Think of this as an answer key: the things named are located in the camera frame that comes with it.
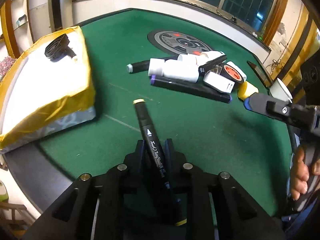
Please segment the person's right hand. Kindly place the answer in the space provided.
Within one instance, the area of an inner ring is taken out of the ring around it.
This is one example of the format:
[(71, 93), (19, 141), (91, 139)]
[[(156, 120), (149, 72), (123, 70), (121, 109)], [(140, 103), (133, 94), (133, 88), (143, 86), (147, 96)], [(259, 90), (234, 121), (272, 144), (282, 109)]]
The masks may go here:
[(290, 172), (290, 193), (294, 200), (308, 191), (307, 181), (310, 177), (308, 166), (304, 163), (304, 149), (299, 146), (293, 157), (293, 165)]

